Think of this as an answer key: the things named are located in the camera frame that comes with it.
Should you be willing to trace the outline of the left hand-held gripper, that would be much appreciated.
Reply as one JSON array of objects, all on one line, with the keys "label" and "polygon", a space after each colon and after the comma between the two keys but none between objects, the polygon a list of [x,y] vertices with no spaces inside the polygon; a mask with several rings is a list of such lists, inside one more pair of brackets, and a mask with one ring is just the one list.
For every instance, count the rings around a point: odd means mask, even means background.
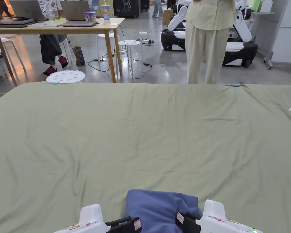
[{"label": "left hand-held gripper", "polygon": [[141,233],[142,223],[139,217],[124,217],[104,222],[99,204],[85,206],[80,211],[79,222],[56,233]]}]

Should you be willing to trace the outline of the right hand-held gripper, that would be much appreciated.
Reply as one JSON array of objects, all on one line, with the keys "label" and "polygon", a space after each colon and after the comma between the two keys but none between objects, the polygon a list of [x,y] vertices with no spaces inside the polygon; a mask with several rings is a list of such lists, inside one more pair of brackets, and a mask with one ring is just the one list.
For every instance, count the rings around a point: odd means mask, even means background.
[{"label": "right hand-held gripper", "polygon": [[176,225],[183,233],[196,233],[196,225],[201,233],[262,233],[250,226],[229,220],[225,216],[224,205],[207,199],[203,215],[177,212]]}]

